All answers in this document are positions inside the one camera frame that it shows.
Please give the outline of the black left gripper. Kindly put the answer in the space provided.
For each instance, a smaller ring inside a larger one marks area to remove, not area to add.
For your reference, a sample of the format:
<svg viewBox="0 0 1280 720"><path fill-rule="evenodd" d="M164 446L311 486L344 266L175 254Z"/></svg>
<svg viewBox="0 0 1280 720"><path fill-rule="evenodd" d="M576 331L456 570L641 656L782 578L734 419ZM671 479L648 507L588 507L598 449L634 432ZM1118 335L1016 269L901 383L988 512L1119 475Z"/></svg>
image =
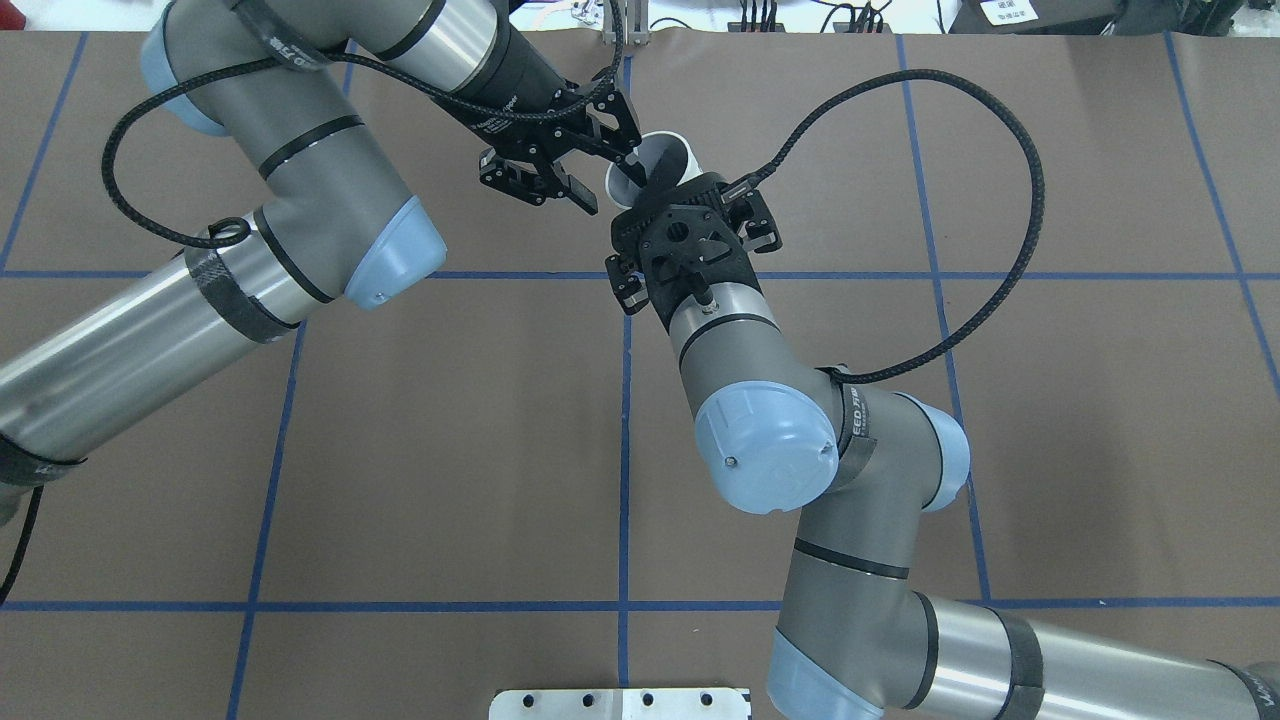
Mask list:
<svg viewBox="0 0 1280 720"><path fill-rule="evenodd" d="M571 176L562 159L571 152L604 158L643 184L643 169L628 156L641 142L631 102L614 81L595 79L586 88L571 85L549 96L550 109L586 104L553 120L503 120L497 133L479 131L489 147L479 159L479 179L486 187L521 201L566 199L589 217L599 213L595 193Z"/></svg>

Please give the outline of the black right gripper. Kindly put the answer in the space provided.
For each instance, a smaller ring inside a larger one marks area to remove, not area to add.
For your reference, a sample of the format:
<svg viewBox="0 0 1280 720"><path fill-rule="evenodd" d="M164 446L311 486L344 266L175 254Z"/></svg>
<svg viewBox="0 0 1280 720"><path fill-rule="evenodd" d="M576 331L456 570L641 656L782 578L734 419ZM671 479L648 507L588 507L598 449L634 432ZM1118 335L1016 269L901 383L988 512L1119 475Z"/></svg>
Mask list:
<svg viewBox="0 0 1280 720"><path fill-rule="evenodd" d="M707 306L719 283L760 287L750 254L776 252L783 242L754 181L703 173L613 219L605 270L626 315L653 306L673 316L689 299Z"/></svg>

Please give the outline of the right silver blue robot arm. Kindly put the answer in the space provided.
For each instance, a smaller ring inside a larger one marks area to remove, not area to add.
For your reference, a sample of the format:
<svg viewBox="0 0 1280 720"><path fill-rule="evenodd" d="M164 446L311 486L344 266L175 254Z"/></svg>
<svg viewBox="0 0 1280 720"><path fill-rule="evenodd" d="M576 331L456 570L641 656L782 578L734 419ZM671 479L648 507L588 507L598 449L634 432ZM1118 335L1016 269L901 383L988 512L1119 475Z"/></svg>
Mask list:
<svg viewBox="0 0 1280 720"><path fill-rule="evenodd" d="M970 469L963 428L919 400L800 363L749 252L760 195L714 173L605 177L621 306L652 305L721 496L799 511L768 694L790 719L1275 719L1277 670L1172 657L933 600L908 578L923 514Z"/></svg>

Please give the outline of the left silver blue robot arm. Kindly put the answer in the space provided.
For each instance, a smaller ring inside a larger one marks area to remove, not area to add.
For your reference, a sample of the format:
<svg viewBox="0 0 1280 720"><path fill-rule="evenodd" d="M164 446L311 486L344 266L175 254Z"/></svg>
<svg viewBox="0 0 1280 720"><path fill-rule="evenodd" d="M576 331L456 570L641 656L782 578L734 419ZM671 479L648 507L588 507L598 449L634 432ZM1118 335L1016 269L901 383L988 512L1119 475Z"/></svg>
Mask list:
<svg viewBox="0 0 1280 720"><path fill-rule="evenodd" d="M512 24L511 1L173 1L143 44L151 97L108 137L100 174L133 223L179 246L77 323L3 365L3 520L23 497L324 304L375 309L436 272L447 246L422 201L338 88L366 67L426 94L485 145L480 181L531 205L595 195L561 161L604 158L635 182L641 135L617 83L623 44L566 79ZM166 106L229 136L271 201L180 233L114 177L124 133Z"/></svg>

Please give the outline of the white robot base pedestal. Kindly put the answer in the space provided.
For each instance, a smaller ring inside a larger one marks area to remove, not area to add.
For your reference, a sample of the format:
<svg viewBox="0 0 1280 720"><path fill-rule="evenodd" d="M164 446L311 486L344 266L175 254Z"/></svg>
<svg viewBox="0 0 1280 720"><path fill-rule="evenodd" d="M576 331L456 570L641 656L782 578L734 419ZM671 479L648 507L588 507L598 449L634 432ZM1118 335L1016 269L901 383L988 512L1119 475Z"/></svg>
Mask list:
<svg viewBox="0 0 1280 720"><path fill-rule="evenodd" d="M730 687L517 689L489 719L753 719L750 691Z"/></svg>

